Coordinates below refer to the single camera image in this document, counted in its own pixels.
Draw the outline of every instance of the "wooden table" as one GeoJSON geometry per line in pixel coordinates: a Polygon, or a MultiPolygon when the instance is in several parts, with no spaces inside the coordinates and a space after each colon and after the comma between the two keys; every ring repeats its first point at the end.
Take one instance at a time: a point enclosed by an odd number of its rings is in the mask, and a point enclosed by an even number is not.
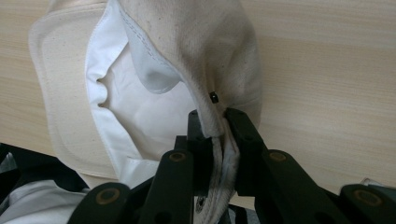
{"type": "MultiPolygon", "coordinates": [[[[47,3],[0,2],[0,142],[53,155],[27,46],[47,3]]],[[[333,192],[364,177],[396,186],[396,2],[243,6],[260,41],[267,146],[333,192]]]]}

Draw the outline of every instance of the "light wooden surface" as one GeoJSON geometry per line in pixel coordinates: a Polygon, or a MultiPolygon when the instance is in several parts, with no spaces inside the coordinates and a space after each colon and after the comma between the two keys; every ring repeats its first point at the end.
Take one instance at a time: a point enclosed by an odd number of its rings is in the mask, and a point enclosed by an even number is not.
{"type": "MultiPolygon", "coordinates": [[[[266,145],[333,192],[364,177],[396,186],[396,2],[242,3],[260,42],[266,145]]],[[[0,142],[52,154],[26,42],[46,4],[0,1],[0,142]]]]}

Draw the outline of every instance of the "gold circular bolt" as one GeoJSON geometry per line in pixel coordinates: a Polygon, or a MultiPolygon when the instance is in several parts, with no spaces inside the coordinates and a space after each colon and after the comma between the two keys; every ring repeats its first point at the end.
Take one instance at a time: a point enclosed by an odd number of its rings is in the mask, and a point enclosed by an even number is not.
{"type": "Polygon", "coordinates": [[[120,197],[119,189],[103,189],[96,194],[96,202],[101,205],[113,203],[120,197]]]}
{"type": "Polygon", "coordinates": [[[181,153],[181,152],[175,152],[169,156],[169,159],[171,161],[184,161],[184,160],[186,160],[186,154],[181,153]]]}
{"type": "Polygon", "coordinates": [[[271,152],[270,158],[273,161],[285,161],[286,160],[286,156],[280,152],[271,152]]]}
{"type": "Polygon", "coordinates": [[[377,207],[382,204],[382,199],[368,190],[357,189],[353,191],[353,195],[362,203],[365,203],[372,207],[377,207]]]}

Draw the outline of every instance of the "white garment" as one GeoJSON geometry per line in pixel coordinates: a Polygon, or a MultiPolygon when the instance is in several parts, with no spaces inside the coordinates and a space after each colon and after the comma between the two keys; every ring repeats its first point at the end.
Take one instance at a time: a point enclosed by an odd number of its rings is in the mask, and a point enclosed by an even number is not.
{"type": "Polygon", "coordinates": [[[64,224],[87,191],[70,192],[53,180],[28,183],[9,195],[9,208],[0,216],[0,224],[64,224]]]}

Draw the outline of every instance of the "wood grain surface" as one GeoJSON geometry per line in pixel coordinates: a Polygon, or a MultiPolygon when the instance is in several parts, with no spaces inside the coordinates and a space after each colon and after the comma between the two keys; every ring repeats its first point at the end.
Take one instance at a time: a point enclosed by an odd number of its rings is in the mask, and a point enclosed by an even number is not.
{"type": "MultiPolygon", "coordinates": [[[[47,3],[0,1],[0,142],[53,154],[27,47],[47,3]]],[[[396,2],[242,4],[260,43],[266,145],[336,193],[365,177],[396,186],[396,2]]]]}

